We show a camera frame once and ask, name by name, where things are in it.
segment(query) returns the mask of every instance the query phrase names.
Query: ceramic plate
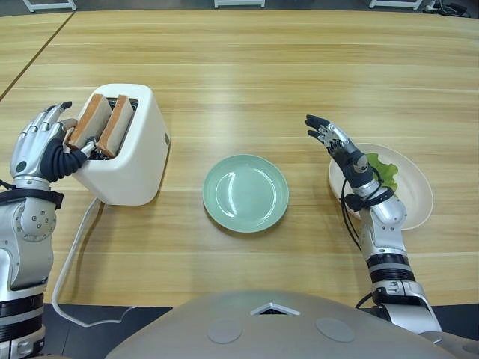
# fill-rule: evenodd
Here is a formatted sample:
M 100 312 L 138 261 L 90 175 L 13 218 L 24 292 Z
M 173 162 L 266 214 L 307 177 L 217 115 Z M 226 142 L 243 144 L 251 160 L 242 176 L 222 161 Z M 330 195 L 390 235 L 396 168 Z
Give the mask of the ceramic plate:
M 400 153 L 381 146 L 379 144 L 356 144 L 363 153 L 378 153 L 382 163 L 396 165 L 399 172 L 394 176 L 397 183 L 396 195 L 404 203 L 407 210 L 407 218 L 403 230 L 411 230 L 419 227 L 430 216 L 433 211 L 433 192 L 425 175 L 410 159 Z M 336 162 L 329 163 L 329 185 L 336 198 L 341 197 L 341 187 L 344 176 Z M 344 189 L 344 196 L 352 193 L 347 183 Z M 357 219 L 361 219 L 359 212 L 348 209 Z
M 229 230 L 251 233 L 275 224 L 287 208 L 286 179 L 273 163 L 253 155 L 218 162 L 207 174 L 203 202 L 211 217 Z

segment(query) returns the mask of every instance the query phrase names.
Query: green plate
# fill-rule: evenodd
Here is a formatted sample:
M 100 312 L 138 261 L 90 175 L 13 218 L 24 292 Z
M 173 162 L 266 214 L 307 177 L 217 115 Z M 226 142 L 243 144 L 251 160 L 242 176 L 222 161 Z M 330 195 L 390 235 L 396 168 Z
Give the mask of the green plate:
M 208 213 L 229 230 L 265 230 L 286 212 L 286 179 L 273 163 L 253 155 L 218 162 L 207 174 L 203 203 Z

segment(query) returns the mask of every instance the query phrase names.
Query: robotic arm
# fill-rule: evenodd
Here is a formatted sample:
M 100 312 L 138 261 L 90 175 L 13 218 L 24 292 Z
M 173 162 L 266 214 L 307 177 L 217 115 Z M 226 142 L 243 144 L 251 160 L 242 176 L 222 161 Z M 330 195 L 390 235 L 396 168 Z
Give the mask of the robotic arm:
M 0 193 L 0 359 L 25 358 L 43 346 L 43 292 L 53 264 L 55 210 L 63 195 L 50 183 L 82 166 L 94 141 L 65 153 L 76 120 L 58 121 L 71 106 L 46 108 L 20 133 L 10 161 L 13 185 Z
M 415 281 L 404 247 L 401 229 L 406 207 L 394 192 L 374 178 L 367 157 L 335 124 L 308 115 L 306 125 L 343 171 L 354 194 L 344 199 L 361 211 L 359 246 L 373 286 L 373 314 L 413 333 L 441 331 L 422 286 Z

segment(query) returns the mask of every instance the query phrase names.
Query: wooden table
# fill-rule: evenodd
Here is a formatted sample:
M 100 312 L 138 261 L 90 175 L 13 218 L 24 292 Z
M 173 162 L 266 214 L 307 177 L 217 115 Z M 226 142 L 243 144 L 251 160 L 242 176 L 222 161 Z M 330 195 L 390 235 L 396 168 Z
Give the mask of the wooden table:
M 0 19 L 0 99 L 69 16 L 50 13 Z
M 416 278 L 434 305 L 478 302 L 477 34 L 475 20 L 403 13 L 76 13 L 0 102 L 0 178 L 45 106 L 72 100 L 77 115 L 99 85 L 148 85 L 173 136 L 162 190 L 146 206 L 103 208 L 61 300 L 176 306 L 264 288 L 355 304 L 370 279 L 329 190 L 330 158 L 306 135 L 305 115 L 321 115 L 426 174 L 433 214 L 403 233 Z M 206 173 L 235 153 L 287 178 L 287 214 L 264 233 L 227 232 L 204 211 Z M 92 199 L 72 178 L 53 187 L 65 201 L 47 298 Z

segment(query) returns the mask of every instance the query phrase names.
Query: white cord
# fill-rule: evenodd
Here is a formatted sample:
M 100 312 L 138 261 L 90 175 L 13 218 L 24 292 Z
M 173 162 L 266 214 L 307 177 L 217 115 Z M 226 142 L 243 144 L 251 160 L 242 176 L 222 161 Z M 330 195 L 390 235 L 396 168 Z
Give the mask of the white cord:
M 121 318 L 119 320 L 101 320 L 99 322 L 93 322 L 93 323 L 85 323 L 85 322 L 82 322 L 81 320 L 77 319 L 77 318 L 73 318 L 72 316 L 66 314 L 59 306 L 58 306 L 58 293 L 60 292 L 62 286 L 63 286 L 63 282 L 65 281 L 65 277 L 67 276 L 67 273 L 68 273 L 68 270 L 70 269 L 70 265 L 71 265 L 71 262 L 72 262 L 72 259 L 73 259 L 73 256 L 75 255 L 76 253 L 76 248 L 78 247 L 79 243 L 80 243 L 80 239 L 82 238 L 82 234 L 83 234 L 83 230 L 84 230 L 84 227 L 90 217 L 90 213 L 92 211 L 92 209 L 100 202 L 100 200 L 98 198 L 95 198 L 91 203 L 90 203 L 90 206 L 88 206 L 85 214 L 83 215 L 83 219 L 82 221 L 80 222 L 80 225 L 79 225 L 79 228 L 78 230 L 76 231 L 76 235 L 75 235 L 75 240 L 73 241 L 73 244 L 72 244 L 72 247 L 70 249 L 70 252 L 68 253 L 68 256 L 65 260 L 65 263 L 63 264 L 63 268 L 61 269 L 61 272 L 60 272 L 60 275 L 58 276 L 58 279 L 57 279 L 57 283 L 55 284 L 55 288 L 53 289 L 53 296 L 52 296 L 52 305 L 53 305 L 53 309 L 55 309 L 55 312 L 57 312 L 57 314 L 59 316 L 62 316 L 64 317 L 66 320 L 69 320 L 77 325 L 80 325 L 81 327 L 83 328 L 89 328 L 89 327 L 93 327 L 95 325 L 98 325 L 98 324 L 108 324 L 108 323 L 113 323 L 113 324 L 119 324 L 121 323 L 121 321 L 123 320 L 123 318 L 125 317 L 125 315 L 131 311 L 131 309 L 134 309 L 136 307 L 130 307 L 128 308 L 127 310 L 125 310 L 125 312 L 122 314 Z

